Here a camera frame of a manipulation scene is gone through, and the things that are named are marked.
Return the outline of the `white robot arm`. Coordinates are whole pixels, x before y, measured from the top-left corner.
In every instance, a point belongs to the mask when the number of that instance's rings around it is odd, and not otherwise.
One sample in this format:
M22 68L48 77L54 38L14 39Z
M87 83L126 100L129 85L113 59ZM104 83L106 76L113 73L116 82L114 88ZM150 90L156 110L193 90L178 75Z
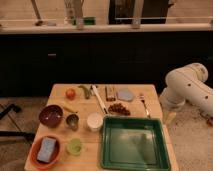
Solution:
M207 79L208 70L201 63L191 63L168 72L166 87L159 97L161 105L167 110L180 109L188 100L213 117L213 88L205 84Z

